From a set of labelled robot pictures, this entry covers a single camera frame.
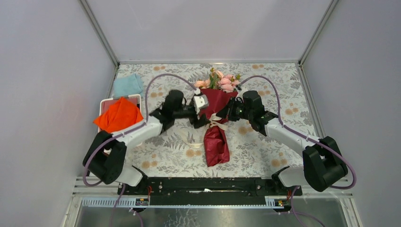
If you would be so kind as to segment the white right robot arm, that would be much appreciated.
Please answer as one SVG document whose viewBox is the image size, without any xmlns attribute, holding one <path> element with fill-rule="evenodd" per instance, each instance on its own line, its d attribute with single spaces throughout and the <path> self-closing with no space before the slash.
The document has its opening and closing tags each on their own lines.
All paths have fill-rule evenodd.
<svg viewBox="0 0 401 227">
<path fill-rule="evenodd" d="M 334 184 L 348 174 L 346 163 L 341 159 L 336 141 L 327 136 L 306 136 L 287 127 L 279 116 L 267 111 L 256 91 L 242 92 L 232 97 L 217 116 L 232 122 L 247 120 L 253 130 L 286 145 L 302 160 L 302 166 L 286 166 L 271 178 L 274 193 L 283 195 L 290 187 L 309 185 L 318 192 L 333 188 Z"/>
</svg>

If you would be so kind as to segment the cream ribbon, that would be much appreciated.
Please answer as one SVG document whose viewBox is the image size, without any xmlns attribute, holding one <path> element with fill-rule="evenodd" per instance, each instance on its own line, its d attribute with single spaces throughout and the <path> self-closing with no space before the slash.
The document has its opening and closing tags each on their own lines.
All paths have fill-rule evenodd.
<svg viewBox="0 0 401 227">
<path fill-rule="evenodd" d="M 187 136 L 185 135 L 183 130 L 179 130 L 178 134 L 182 139 L 182 142 L 186 145 L 188 145 L 191 149 L 200 149 L 204 145 L 204 137 L 205 133 L 208 129 L 211 129 L 215 126 L 218 128 L 222 129 L 223 131 L 228 129 L 228 126 L 222 123 L 218 123 L 218 121 L 222 120 L 221 117 L 218 117 L 216 113 L 213 113 L 210 117 L 210 123 L 207 123 L 206 126 L 203 127 L 202 134 L 200 136 L 200 143 L 191 143 L 187 140 Z"/>
</svg>

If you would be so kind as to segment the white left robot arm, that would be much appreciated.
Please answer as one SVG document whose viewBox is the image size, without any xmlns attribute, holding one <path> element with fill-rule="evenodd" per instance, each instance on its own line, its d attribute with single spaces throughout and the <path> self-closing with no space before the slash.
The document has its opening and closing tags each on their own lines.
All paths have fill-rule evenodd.
<svg viewBox="0 0 401 227">
<path fill-rule="evenodd" d="M 127 150 L 167 131 L 176 119 L 188 119 L 194 128 L 205 125 L 206 118 L 198 114 L 208 106 L 207 96 L 199 89 L 195 90 L 189 104 L 185 103 L 181 91 L 171 90 L 162 105 L 139 123 L 114 133 L 100 131 L 83 159 L 86 172 L 94 174 L 104 184 L 122 183 L 133 193 L 142 194 L 147 187 L 145 175 L 125 163 Z"/>
</svg>

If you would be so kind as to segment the dark red wrapping paper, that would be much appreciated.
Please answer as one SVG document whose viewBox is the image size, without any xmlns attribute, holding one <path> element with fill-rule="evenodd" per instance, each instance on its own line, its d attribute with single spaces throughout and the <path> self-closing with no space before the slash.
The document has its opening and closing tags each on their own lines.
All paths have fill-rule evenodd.
<svg viewBox="0 0 401 227">
<path fill-rule="evenodd" d="M 209 106 L 206 109 L 201 110 L 200 114 L 205 114 L 208 120 L 213 113 L 222 110 L 227 105 L 230 98 L 237 96 L 237 92 L 226 93 L 222 90 L 211 88 L 203 89 L 202 93 L 207 96 Z M 218 123 L 225 125 L 226 122 L 228 122 L 226 119 L 218 121 Z M 208 129 L 205 133 L 203 142 L 208 167 L 226 163 L 230 160 L 225 131 L 217 126 Z"/>
</svg>

